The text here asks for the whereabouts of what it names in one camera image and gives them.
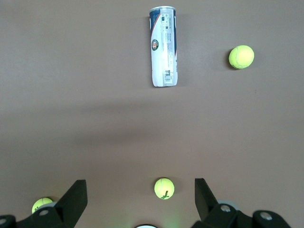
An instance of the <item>yellow tennis ball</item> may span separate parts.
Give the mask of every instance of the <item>yellow tennis ball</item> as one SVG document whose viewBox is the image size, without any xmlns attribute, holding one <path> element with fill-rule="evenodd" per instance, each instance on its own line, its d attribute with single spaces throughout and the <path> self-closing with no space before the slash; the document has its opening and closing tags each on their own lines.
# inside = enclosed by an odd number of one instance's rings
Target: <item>yellow tennis ball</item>
<svg viewBox="0 0 304 228">
<path fill-rule="evenodd" d="M 174 184 L 167 178 L 161 178 L 156 181 L 154 191 L 158 198 L 167 200 L 174 193 Z"/>
<path fill-rule="evenodd" d="M 251 47 L 240 45 L 232 49 L 229 55 L 229 63 L 236 69 L 244 69 L 253 62 L 255 53 Z"/>
<path fill-rule="evenodd" d="M 35 211 L 38 210 L 42 205 L 45 205 L 45 204 L 48 204 L 48 203 L 51 203 L 51 202 L 53 202 L 53 200 L 51 200 L 49 198 L 38 199 L 36 201 L 36 203 L 33 205 L 32 213 L 34 214 Z"/>
</svg>

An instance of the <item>white circular object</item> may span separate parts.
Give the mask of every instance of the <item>white circular object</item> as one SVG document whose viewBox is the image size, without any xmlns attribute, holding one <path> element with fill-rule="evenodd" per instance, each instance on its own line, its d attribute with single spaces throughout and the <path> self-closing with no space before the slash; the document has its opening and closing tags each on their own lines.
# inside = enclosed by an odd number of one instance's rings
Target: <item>white circular object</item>
<svg viewBox="0 0 304 228">
<path fill-rule="evenodd" d="M 135 228 L 157 228 L 157 227 L 149 225 L 149 224 L 144 224 L 144 225 L 139 225 L 139 226 L 137 226 Z"/>
<path fill-rule="evenodd" d="M 218 199 L 218 203 L 219 204 L 227 204 L 227 205 L 230 205 L 232 207 L 234 207 L 235 210 L 241 210 L 240 207 L 233 201 L 230 201 L 230 200 L 225 200 L 225 199 Z"/>
<path fill-rule="evenodd" d="M 6 223 L 6 219 L 0 219 L 0 225 L 3 225 L 4 223 Z"/>
</svg>

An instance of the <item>barcode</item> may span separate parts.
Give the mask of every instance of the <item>barcode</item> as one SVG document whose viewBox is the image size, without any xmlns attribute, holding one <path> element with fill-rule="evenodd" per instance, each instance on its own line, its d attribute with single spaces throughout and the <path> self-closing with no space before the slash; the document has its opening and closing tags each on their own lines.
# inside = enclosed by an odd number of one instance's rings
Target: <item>barcode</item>
<svg viewBox="0 0 304 228">
<path fill-rule="evenodd" d="M 171 33 L 166 33 L 167 43 L 171 42 Z"/>
<path fill-rule="evenodd" d="M 169 70 L 165 70 L 165 82 L 171 82 L 171 75 Z"/>
</svg>

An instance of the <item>brown floor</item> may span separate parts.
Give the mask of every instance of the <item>brown floor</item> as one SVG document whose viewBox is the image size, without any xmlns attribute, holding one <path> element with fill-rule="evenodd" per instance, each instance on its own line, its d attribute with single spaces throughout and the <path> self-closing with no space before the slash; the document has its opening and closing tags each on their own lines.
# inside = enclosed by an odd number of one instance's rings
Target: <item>brown floor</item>
<svg viewBox="0 0 304 228">
<path fill-rule="evenodd" d="M 154 88 L 149 10 L 177 9 L 179 81 Z M 194 179 L 304 224 L 304 1 L 1 0 L 0 214 L 86 179 L 77 228 L 189 228 Z M 229 51 L 255 51 L 247 69 Z M 169 200 L 153 193 L 169 177 Z"/>
</svg>

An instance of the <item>tennis ball logo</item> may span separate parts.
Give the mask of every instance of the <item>tennis ball logo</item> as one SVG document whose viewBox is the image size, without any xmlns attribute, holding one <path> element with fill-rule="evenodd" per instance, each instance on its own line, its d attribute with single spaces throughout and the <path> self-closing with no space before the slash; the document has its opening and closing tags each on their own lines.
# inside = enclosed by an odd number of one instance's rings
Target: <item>tennis ball logo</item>
<svg viewBox="0 0 304 228">
<path fill-rule="evenodd" d="M 159 43 L 156 39 L 152 40 L 151 42 L 151 48 L 153 51 L 156 51 L 158 49 Z"/>
<path fill-rule="evenodd" d="M 168 197 L 168 198 L 169 198 L 169 196 L 168 196 L 168 191 L 166 191 L 166 194 L 165 194 L 164 196 L 162 196 L 162 197 L 161 197 L 161 199 L 163 199 L 163 200 L 164 200 L 166 197 Z"/>
<path fill-rule="evenodd" d="M 168 178 L 161 178 L 156 181 L 154 191 L 158 198 L 167 200 L 174 194 L 174 184 Z"/>
</svg>

